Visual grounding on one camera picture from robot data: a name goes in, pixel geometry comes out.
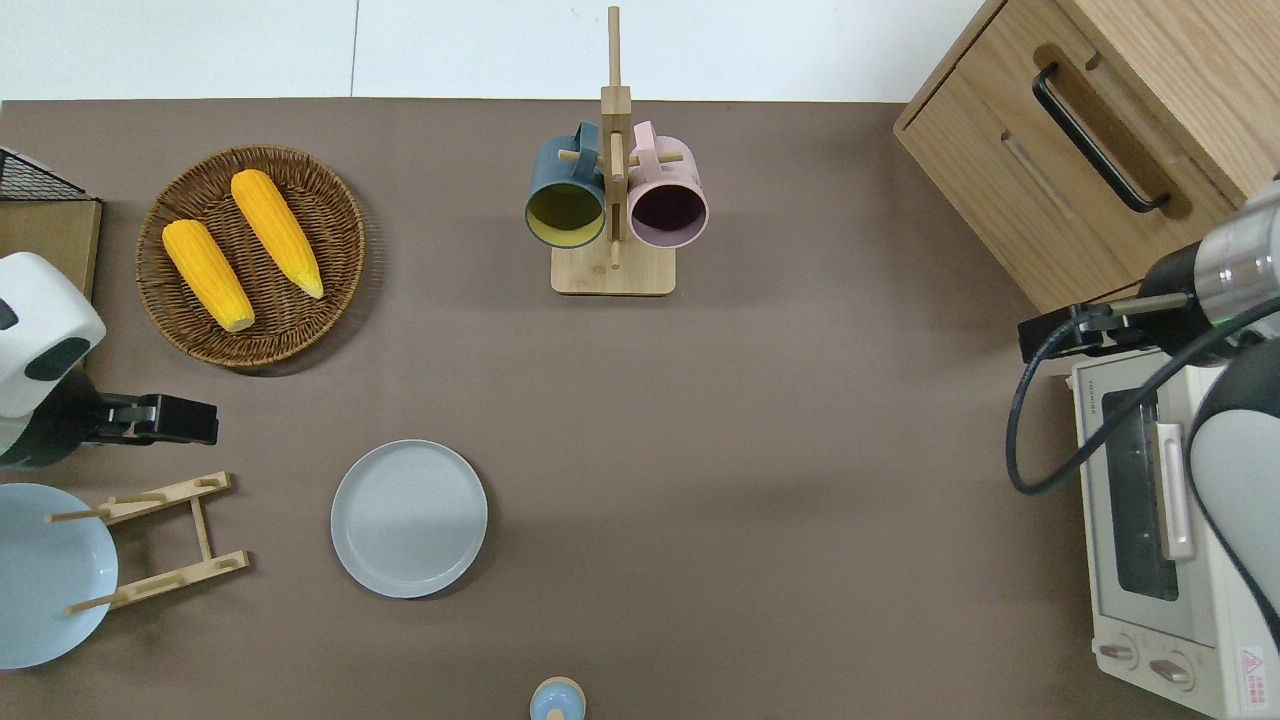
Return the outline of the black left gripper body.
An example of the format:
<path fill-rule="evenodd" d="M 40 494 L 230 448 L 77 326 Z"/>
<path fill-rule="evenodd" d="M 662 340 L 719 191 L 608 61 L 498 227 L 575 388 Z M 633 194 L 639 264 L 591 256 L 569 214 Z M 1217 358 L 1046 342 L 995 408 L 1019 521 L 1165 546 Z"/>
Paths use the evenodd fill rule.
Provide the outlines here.
<path fill-rule="evenodd" d="M 101 395 L 104 410 L 95 427 L 102 445 L 155 443 L 214 446 L 219 438 L 218 407 L 170 395 Z"/>

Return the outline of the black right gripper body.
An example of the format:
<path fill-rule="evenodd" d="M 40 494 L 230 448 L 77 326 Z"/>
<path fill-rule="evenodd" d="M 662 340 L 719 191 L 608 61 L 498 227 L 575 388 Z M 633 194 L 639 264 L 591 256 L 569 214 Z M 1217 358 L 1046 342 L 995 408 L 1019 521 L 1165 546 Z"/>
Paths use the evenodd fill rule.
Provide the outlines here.
<path fill-rule="evenodd" d="M 1083 355 L 1106 357 L 1156 346 L 1146 327 L 1161 310 L 1148 300 L 1071 304 L 1018 324 L 1021 360 L 1042 348 L 1046 359 Z"/>

